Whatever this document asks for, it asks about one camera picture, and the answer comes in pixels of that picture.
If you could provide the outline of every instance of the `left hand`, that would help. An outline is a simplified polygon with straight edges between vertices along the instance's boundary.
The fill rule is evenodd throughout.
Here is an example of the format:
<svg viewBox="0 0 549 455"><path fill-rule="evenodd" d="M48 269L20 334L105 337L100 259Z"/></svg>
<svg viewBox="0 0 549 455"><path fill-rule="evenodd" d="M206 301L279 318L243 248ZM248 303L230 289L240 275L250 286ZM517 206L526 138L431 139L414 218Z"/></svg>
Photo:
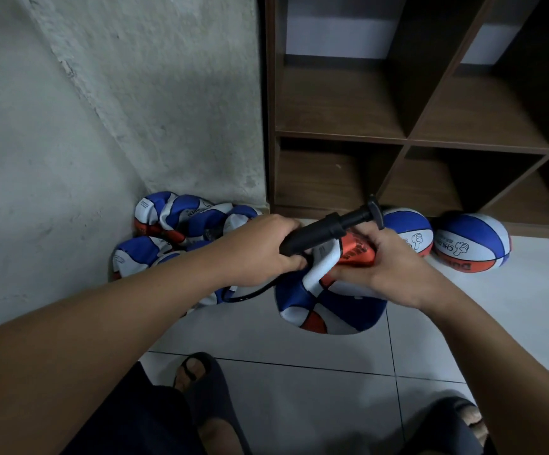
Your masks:
<svg viewBox="0 0 549 455"><path fill-rule="evenodd" d="M260 215L204 249L224 267L224 286L258 286L282 273L301 270L306 259L279 253L283 239L300 227L297 220L278 214Z"/></svg>

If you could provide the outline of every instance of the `gray wall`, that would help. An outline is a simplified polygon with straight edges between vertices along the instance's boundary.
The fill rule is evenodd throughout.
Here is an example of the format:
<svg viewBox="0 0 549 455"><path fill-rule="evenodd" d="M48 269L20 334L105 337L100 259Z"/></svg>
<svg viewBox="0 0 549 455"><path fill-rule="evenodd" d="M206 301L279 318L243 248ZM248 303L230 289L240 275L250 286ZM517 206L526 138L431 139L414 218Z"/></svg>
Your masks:
<svg viewBox="0 0 549 455"><path fill-rule="evenodd" d="M539 0L498 0L465 64L495 64ZM386 58L405 0L289 0L287 53Z"/></svg>
<svg viewBox="0 0 549 455"><path fill-rule="evenodd" d="M266 203L256 0L21 0L151 191Z"/></svg>
<svg viewBox="0 0 549 455"><path fill-rule="evenodd" d="M0 0L0 323L107 281L145 187L15 0Z"/></svg>

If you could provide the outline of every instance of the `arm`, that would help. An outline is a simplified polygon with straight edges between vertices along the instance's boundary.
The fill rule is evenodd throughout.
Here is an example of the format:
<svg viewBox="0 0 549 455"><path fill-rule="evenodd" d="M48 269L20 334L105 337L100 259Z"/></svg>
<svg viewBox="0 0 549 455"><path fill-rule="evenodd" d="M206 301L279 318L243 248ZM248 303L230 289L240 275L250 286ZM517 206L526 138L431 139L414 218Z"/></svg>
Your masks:
<svg viewBox="0 0 549 455"><path fill-rule="evenodd" d="M196 251L0 326L0 453L58 454L192 305L306 265L279 254L298 226L261 216Z"/></svg>
<svg viewBox="0 0 549 455"><path fill-rule="evenodd" d="M549 371L394 231L357 227L377 247L371 268L332 276L426 314L445 336L500 454L549 453Z"/></svg>

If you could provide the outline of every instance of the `slipper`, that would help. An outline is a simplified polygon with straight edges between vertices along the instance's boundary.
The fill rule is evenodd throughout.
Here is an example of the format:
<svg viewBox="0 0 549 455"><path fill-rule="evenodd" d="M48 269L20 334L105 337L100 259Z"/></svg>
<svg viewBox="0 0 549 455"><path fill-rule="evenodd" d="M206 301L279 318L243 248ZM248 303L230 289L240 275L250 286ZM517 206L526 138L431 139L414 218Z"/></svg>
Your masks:
<svg viewBox="0 0 549 455"><path fill-rule="evenodd" d="M462 397L437 401L401 454L437 451L448 455L482 455L479 440L460 417L460 410L467 405L474 404Z"/></svg>
<svg viewBox="0 0 549 455"><path fill-rule="evenodd" d="M190 358L195 358L203 364L205 375L200 379L188 370L187 362ZM233 403L230 400L228 385L224 372L218 362L205 352L194 353L188 356L182 362L184 372L192 382L190 387L182 394L188 403L190 413L193 418L193 424L196 427L203 426L211 418L218 418L228 422L233 427L234 432L239 438L240 446L245 455L251 455L249 444L240 428L239 421L234 413Z"/></svg>

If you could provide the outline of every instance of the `white floor tile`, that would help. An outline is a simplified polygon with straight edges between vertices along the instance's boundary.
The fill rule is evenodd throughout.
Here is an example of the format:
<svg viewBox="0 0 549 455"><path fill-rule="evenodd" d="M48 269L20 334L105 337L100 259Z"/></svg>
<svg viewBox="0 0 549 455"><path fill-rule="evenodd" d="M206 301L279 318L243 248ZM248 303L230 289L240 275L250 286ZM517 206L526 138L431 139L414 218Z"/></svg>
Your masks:
<svg viewBox="0 0 549 455"><path fill-rule="evenodd" d="M464 383L397 378L405 438L408 440L424 420L430 405L447 396L462 396L475 402Z"/></svg>
<svg viewBox="0 0 549 455"><path fill-rule="evenodd" d="M434 265L549 369L549 240L513 237L505 266L463 274ZM388 306L398 375L463 381L442 335L421 313Z"/></svg>
<svg viewBox="0 0 549 455"><path fill-rule="evenodd" d="M149 352L141 360L154 384L171 385L182 359ZM256 454L367 453L368 446L393 454L402 445L394 377L218 362Z"/></svg>
<svg viewBox="0 0 549 455"><path fill-rule="evenodd" d="M210 306L182 318L151 351L393 375L385 314L368 331L315 334L281 318L273 290L235 304Z"/></svg>

